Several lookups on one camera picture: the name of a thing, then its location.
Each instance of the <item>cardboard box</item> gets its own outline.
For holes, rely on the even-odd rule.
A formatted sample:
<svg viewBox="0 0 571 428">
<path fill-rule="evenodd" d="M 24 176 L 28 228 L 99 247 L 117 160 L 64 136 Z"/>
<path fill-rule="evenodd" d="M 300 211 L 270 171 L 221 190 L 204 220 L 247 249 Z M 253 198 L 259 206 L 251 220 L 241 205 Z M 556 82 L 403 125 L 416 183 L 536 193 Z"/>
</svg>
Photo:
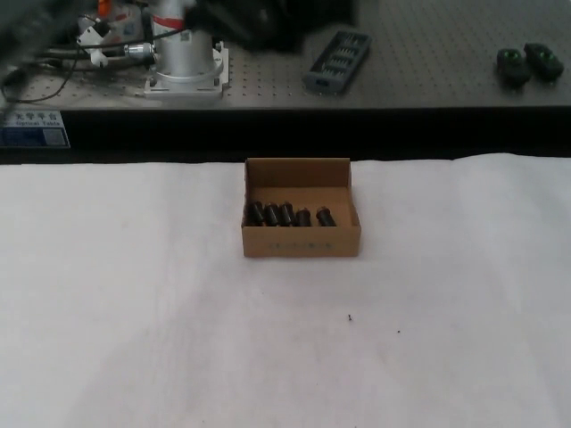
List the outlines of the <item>cardboard box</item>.
<svg viewBox="0 0 571 428">
<path fill-rule="evenodd" d="M 360 251 L 360 222 L 353 204 L 349 159 L 248 159 L 245 163 L 242 239 L 245 257 L 355 257 Z M 312 227 L 248 226 L 251 202 L 311 212 Z M 337 227 L 321 227 L 316 218 L 327 207 Z"/>
</svg>

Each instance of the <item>white tablecloth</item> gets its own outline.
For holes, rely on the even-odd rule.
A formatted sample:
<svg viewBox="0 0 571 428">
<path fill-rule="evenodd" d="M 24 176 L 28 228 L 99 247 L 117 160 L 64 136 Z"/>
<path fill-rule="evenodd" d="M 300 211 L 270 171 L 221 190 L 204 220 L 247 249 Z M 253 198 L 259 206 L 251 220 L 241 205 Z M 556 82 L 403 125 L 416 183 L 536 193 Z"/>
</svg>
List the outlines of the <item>white tablecloth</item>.
<svg viewBox="0 0 571 428">
<path fill-rule="evenodd" d="M 571 160 L 353 186 L 360 257 L 251 260 L 242 165 L 0 168 L 0 426 L 571 426 Z"/>
</svg>

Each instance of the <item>black cylinder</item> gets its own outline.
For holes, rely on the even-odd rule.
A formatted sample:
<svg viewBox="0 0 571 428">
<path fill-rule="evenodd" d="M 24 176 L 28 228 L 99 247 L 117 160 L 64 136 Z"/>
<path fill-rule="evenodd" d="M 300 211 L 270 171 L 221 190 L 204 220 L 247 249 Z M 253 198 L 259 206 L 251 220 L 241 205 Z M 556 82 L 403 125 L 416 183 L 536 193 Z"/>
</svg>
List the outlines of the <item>black cylinder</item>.
<svg viewBox="0 0 571 428">
<path fill-rule="evenodd" d="M 337 226 L 337 224 L 335 223 L 335 220 L 333 220 L 333 216 L 331 215 L 331 211 L 329 210 L 329 208 L 321 207 L 318 210 L 318 214 L 316 217 L 318 218 L 319 223 L 323 227 L 335 227 L 335 226 Z"/>
<path fill-rule="evenodd" d="M 275 203 L 269 203 L 264 210 L 266 214 L 266 226 L 281 226 L 281 216 L 279 215 L 279 207 Z"/>
<path fill-rule="evenodd" d="M 307 208 L 297 211 L 295 222 L 299 227 L 311 227 L 311 213 Z"/>
<path fill-rule="evenodd" d="M 252 202 L 248 207 L 249 223 L 254 226 L 261 226 L 264 223 L 264 206 L 260 201 Z"/>
<path fill-rule="evenodd" d="M 291 203 L 284 202 L 284 204 L 279 207 L 279 211 L 282 216 L 282 226 L 295 226 L 294 206 Z"/>
</svg>

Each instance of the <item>dark object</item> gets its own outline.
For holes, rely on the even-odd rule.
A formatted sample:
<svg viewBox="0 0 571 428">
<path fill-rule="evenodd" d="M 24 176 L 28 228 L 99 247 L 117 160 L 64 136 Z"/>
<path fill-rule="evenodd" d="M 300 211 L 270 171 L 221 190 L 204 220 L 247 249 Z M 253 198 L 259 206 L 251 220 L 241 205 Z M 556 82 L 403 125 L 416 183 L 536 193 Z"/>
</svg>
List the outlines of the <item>dark object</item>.
<svg viewBox="0 0 571 428">
<path fill-rule="evenodd" d="M 323 94 L 343 92 L 370 45 L 370 36 L 339 31 L 303 78 L 305 87 Z"/>
<path fill-rule="evenodd" d="M 186 27 L 216 34 L 249 51 L 300 53 L 309 33 L 331 24 L 355 25 L 353 0 L 197 0 Z"/>
<path fill-rule="evenodd" d="M 299 227 L 311 227 L 311 213 L 307 208 L 298 210 L 295 214 L 295 220 Z"/>
<path fill-rule="evenodd" d="M 329 208 L 321 207 L 318 210 L 318 214 L 316 217 L 318 218 L 319 223 L 323 227 L 335 227 L 335 226 L 337 226 L 337 224 L 335 223 L 335 220 L 333 220 L 333 216 L 331 215 L 331 211 L 329 210 Z"/>
<path fill-rule="evenodd" d="M 532 78 L 532 72 L 517 49 L 501 49 L 497 56 L 498 72 L 508 86 L 522 87 Z"/>
<path fill-rule="evenodd" d="M 260 201 L 252 202 L 248 207 L 248 218 L 255 226 L 262 226 L 264 223 L 264 206 Z"/>
<path fill-rule="evenodd" d="M 295 226 L 295 213 L 294 206 L 289 202 L 284 202 L 284 204 L 279 207 L 282 226 Z"/>
<path fill-rule="evenodd" d="M 280 226 L 281 216 L 279 215 L 279 207 L 275 203 L 269 203 L 264 210 L 266 214 L 266 225 L 275 227 Z"/>
<path fill-rule="evenodd" d="M 527 62 L 543 80 L 551 82 L 563 73 L 563 63 L 546 45 L 527 43 L 524 51 Z"/>
</svg>

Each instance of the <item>wire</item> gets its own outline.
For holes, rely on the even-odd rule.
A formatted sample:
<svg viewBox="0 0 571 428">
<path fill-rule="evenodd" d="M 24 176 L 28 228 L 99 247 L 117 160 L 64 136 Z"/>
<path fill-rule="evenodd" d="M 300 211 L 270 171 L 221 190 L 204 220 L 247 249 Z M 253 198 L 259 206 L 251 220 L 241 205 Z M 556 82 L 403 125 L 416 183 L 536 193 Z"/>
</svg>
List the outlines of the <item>wire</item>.
<svg viewBox="0 0 571 428">
<path fill-rule="evenodd" d="M 80 14 L 79 17 L 85 18 L 85 19 L 88 20 L 88 21 L 92 21 L 92 22 L 94 22 L 95 24 L 98 24 L 98 23 L 99 23 L 98 20 L 96 20 L 95 18 L 90 17 L 89 15 L 85 15 L 84 13 Z"/>
<path fill-rule="evenodd" d="M 166 33 L 159 34 L 158 36 L 153 37 L 153 41 L 161 40 L 162 38 L 175 36 L 178 33 L 182 33 L 183 29 L 173 29 L 172 31 L 168 31 Z M 108 45 L 83 45 L 81 49 L 111 49 L 113 47 L 123 47 L 125 45 L 139 45 L 141 43 L 147 43 L 148 40 L 140 39 L 140 40 L 133 40 L 132 42 L 122 42 L 122 43 L 110 43 Z M 54 49 L 62 49 L 62 50 L 73 50 L 75 47 L 67 46 L 67 45 L 55 45 L 52 46 Z"/>
<path fill-rule="evenodd" d="M 65 86 L 68 84 L 68 82 L 70 81 L 71 77 L 73 76 L 73 73 L 78 65 L 78 61 L 79 61 L 79 50 L 81 49 L 81 46 L 78 45 L 77 46 L 77 52 L 76 52 L 76 59 L 73 62 L 73 65 L 71 66 L 71 68 L 68 70 L 68 74 L 65 76 L 65 79 L 63 80 L 62 85 L 60 86 L 60 88 L 55 91 L 53 94 L 48 95 L 48 96 L 43 96 L 41 98 L 36 98 L 36 99 L 31 99 L 31 100 L 21 100 L 18 98 L 11 98 L 9 95 L 6 94 L 6 87 L 5 85 L 2 85 L 2 95 L 4 96 L 4 98 L 6 99 L 6 101 L 8 103 L 22 103 L 22 104 L 30 104 L 30 103 L 41 103 L 43 101 L 47 101 L 47 100 L 51 100 L 52 98 L 55 98 L 57 95 L 59 95 L 62 90 L 65 88 Z"/>
<path fill-rule="evenodd" d="M 73 70 L 74 73 L 102 73 L 104 74 L 105 72 L 112 72 L 112 71 L 120 71 L 120 70 L 128 70 L 128 69 L 133 69 L 135 67 L 141 67 L 141 66 L 145 66 L 148 65 L 147 61 L 138 61 L 138 62 L 132 62 L 132 61 L 125 61 L 125 60 L 116 60 L 115 64 L 112 64 L 112 62 L 109 62 L 109 65 L 107 67 L 105 67 L 104 69 L 99 69 L 97 67 L 85 67 L 85 68 L 78 68 L 76 67 L 75 69 L 70 69 L 67 67 L 63 67 L 62 61 L 61 60 L 53 60 L 53 61 L 47 61 L 47 62 L 39 62 L 39 63 L 35 63 L 35 64 L 31 64 L 32 67 L 38 67 L 40 69 L 45 70 L 46 68 L 48 68 L 49 70 L 52 71 L 70 71 Z"/>
</svg>

